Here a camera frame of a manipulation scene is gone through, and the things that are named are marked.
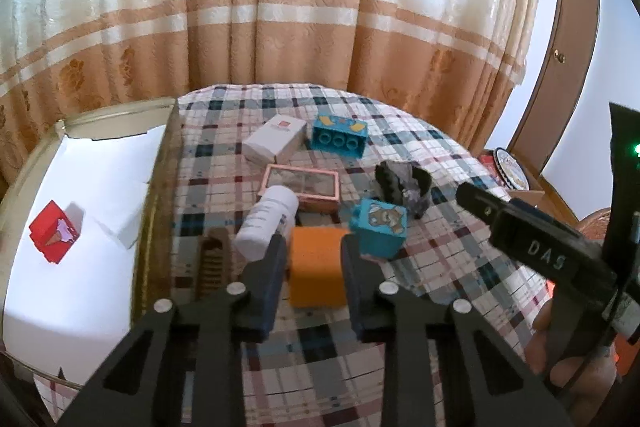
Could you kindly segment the person's right hand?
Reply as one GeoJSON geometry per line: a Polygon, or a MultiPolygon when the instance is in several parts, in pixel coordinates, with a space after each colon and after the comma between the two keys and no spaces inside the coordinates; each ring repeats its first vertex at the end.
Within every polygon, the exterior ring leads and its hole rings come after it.
{"type": "MultiPolygon", "coordinates": [[[[547,337],[551,323],[552,299],[541,308],[533,323],[534,335],[525,348],[525,361],[529,368],[540,375],[547,364],[547,337]]],[[[550,369],[550,381],[556,387],[564,387],[578,371],[585,357],[562,358],[550,369]]],[[[616,381],[616,350],[613,345],[598,349],[598,353],[570,388],[574,407],[582,410],[600,409],[608,392],[616,381]]]]}

